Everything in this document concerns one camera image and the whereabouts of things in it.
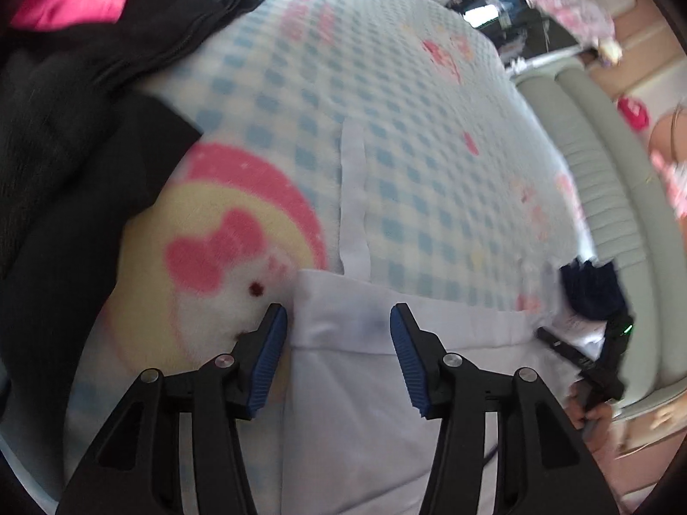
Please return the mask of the operator right hand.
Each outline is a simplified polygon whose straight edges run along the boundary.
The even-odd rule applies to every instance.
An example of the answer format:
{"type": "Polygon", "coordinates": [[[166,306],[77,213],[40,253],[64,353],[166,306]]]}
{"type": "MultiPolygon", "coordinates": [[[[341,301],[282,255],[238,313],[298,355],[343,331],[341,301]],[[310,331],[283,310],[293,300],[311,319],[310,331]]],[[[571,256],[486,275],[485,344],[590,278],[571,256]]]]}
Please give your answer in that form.
{"type": "Polygon", "coordinates": [[[611,405],[602,402],[585,410],[580,401],[579,385],[574,384],[568,389],[565,412],[574,428],[584,434],[584,444],[599,463],[612,453],[611,422],[614,412],[611,405]]]}

